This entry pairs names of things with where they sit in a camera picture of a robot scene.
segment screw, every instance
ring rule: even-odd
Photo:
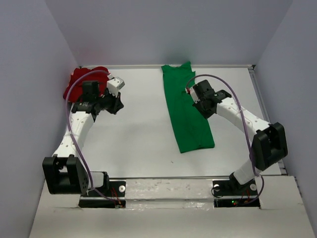
[[[250,185],[250,189],[252,191],[256,191],[257,190],[257,186],[253,183],[253,184]]]
[[[124,192],[124,191],[125,191],[125,186],[121,185],[121,186],[119,187],[119,192]]]

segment green towel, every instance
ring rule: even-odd
[[[193,107],[193,99],[185,92],[189,79],[195,76],[190,62],[180,67],[162,66],[167,108],[180,153],[214,148],[208,121]]]

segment red cloth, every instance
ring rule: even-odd
[[[69,84],[63,94],[63,98],[66,99],[67,93],[70,89],[70,87],[74,84],[74,82],[80,78],[81,76],[83,76],[86,73],[89,73],[90,71],[95,71],[95,70],[104,70],[106,72],[109,72],[107,68],[105,67],[96,67],[93,69],[88,69],[88,68],[76,68],[74,70],[74,73],[70,76],[70,81]],[[86,77],[84,77],[82,80],[80,80],[75,87],[71,90],[71,93],[69,95],[68,101],[75,103],[77,101],[77,99],[79,98],[79,96],[81,96],[83,94],[83,89],[82,89],[82,82],[83,81],[98,81],[102,84],[99,85],[99,90],[101,93],[103,93],[106,89],[106,83],[108,81],[108,77],[105,73],[102,72],[98,72],[98,73],[92,73]]]

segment gray panel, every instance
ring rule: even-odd
[[[295,0],[263,53],[256,73],[272,121],[286,128],[287,171],[297,176],[317,234],[317,1]]]
[[[46,0],[81,65],[256,63],[291,0]]]
[[[0,31],[0,237],[26,238],[76,62],[43,0],[2,1]]]

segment white wall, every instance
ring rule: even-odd
[[[271,121],[286,128],[287,171],[298,178],[317,235],[317,1],[295,0],[256,74]]]
[[[254,64],[292,0],[46,0],[81,65]]]
[[[0,237],[26,238],[76,61],[43,0],[0,3]]]

